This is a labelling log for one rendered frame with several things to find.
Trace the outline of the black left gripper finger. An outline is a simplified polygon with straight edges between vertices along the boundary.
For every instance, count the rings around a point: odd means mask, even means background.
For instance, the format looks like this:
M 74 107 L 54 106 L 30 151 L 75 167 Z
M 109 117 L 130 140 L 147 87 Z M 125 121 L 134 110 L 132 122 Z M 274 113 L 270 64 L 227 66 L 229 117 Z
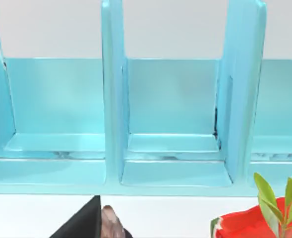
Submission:
M 49 238 L 101 238 L 101 199 L 95 195 Z

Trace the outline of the grey brown rock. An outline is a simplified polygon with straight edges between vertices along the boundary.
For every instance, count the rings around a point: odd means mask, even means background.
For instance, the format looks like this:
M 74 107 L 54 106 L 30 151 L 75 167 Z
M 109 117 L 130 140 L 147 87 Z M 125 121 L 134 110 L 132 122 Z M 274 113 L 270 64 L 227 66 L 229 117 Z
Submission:
M 101 211 L 101 238 L 133 238 L 131 233 L 126 230 L 114 209 L 106 205 Z

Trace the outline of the light blue rack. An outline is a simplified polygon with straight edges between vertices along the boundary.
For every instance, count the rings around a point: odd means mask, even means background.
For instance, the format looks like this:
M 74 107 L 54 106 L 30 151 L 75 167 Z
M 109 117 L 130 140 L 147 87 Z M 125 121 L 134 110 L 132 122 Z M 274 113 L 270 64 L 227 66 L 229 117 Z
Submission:
M 99 57 L 3 55 L 0 194 L 277 196 L 292 176 L 292 58 L 263 57 L 267 5 L 230 0 L 218 59 L 131 58 L 122 0 Z

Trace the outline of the green leafy plant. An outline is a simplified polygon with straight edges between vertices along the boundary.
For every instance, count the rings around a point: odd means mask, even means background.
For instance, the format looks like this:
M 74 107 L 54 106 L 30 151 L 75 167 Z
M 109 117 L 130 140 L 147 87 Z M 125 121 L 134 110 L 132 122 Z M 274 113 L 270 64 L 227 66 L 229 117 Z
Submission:
M 253 178 L 258 189 L 258 205 L 267 225 L 276 238 L 292 238 L 292 177 L 287 181 L 282 211 L 268 182 L 258 173 Z

